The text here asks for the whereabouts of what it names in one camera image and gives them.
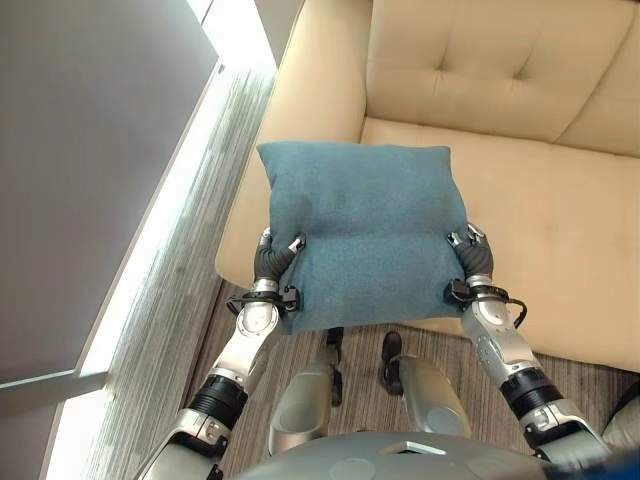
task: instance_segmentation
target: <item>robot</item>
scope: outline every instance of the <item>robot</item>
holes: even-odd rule
[[[526,306],[493,284],[493,256],[484,233],[469,224],[466,235],[451,233],[447,240],[466,278],[450,282],[445,301],[460,309],[478,360],[516,416],[534,455],[471,440],[466,414],[447,377],[428,360],[402,355],[395,332],[385,337],[380,381],[390,394],[403,395],[418,431],[327,437],[331,404],[341,401],[337,329],[280,400],[270,425],[271,458],[234,478],[533,479],[548,478],[554,465],[584,470],[609,457],[607,445],[545,375],[518,333]],[[138,480],[223,478],[218,464],[264,372],[273,333],[281,316],[297,306],[298,292],[285,287],[281,294],[279,280],[304,246],[300,235],[284,252],[275,252],[269,229],[262,234],[253,287],[236,299],[240,308],[234,310],[233,335],[189,407],[178,412],[173,427],[140,468]],[[510,302],[523,307],[515,323],[506,309]]]

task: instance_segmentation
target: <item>sofa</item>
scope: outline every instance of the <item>sofa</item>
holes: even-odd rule
[[[273,140],[449,145],[534,350],[640,371],[639,3],[307,0],[256,143]],[[254,149],[216,258],[236,285],[268,198]]]

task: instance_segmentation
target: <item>blue pillow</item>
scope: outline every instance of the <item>blue pillow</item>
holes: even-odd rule
[[[467,223],[448,147],[274,142],[258,152],[274,248],[307,235],[280,283],[304,298],[286,332],[458,315],[442,300],[463,278],[446,235]]]

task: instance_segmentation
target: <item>wall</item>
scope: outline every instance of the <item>wall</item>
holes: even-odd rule
[[[215,60],[184,0],[0,2],[0,383],[75,366]],[[7,478],[53,412],[0,420]]]
[[[269,39],[276,65],[280,65],[289,34],[298,16],[303,0],[255,0]]]

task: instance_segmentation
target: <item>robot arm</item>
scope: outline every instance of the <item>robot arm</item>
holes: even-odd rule
[[[279,280],[304,247],[298,236],[283,252],[271,248],[266,229],[254,260],[254,283],[237,301],[235,330],[193,401],[138,471],[138,480],[222,478],[218,462],[248,396],[260,381],[281,312],[295,308],[295,289],[279,294]]]
[[[466,282],[452,281],[445,299],[463,311],[462,327],[478,360],[518,418],[529,446],[553,463],[584,468],[601,460],[610,453],[605,443],[545,375],[509,319],[509,296],[492,282],[493,257],[486,236],[469,224],[467,237],[448,237]]]

